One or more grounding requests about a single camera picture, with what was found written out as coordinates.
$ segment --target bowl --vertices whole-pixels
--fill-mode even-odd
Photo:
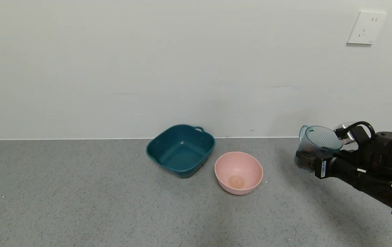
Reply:
[[[175,125],[153,139],[147,155],[179,178],[193,175],[207,160],[216,141],[202,127]]]
[[[253,191],[263,179],[263,167],[252,155],[230,152],[220,156],[214,165],[217,181],[234,195]]]

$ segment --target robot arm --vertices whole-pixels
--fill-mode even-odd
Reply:
[[[360,125],[366,125],[370,136]],[[357,150],[340,150],[326,157],[296,152],[296,157],[323,179],[335,177],[392,208],[392,132],[375,133],[367,122],[337,128],[345,144],[355,141]]]

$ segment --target label sticker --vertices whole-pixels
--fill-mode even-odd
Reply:
[[[323,161],[322,162],[322,166],[321,166],[321,178],[325,177],[325,169],[327,167],[327,161]]]

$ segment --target baseboard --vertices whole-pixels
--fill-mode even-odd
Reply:
[[[153,138],[79,138],[79,139],[0,139],[0,141],[61,141],[61,140],[151,140]],[[215,139],[278,139],[278,138],[298,138],[297,136],[253,136],[253,137],[215,137]]]

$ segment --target black cable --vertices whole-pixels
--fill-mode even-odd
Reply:
[[[355,122],[345,129],[344,128],[337,129],[335,130],[335,133],[338,137],[345,136],[352,128],[356,127],[357,125],[365,125],[365,127],[367,127],[367,129],[370,131],[371,134],[370,139],[373,140],[374,138],[376,138],[376,131],[374,131],[374,128],[370,125],[369,122],[365,122],[365,121]]]

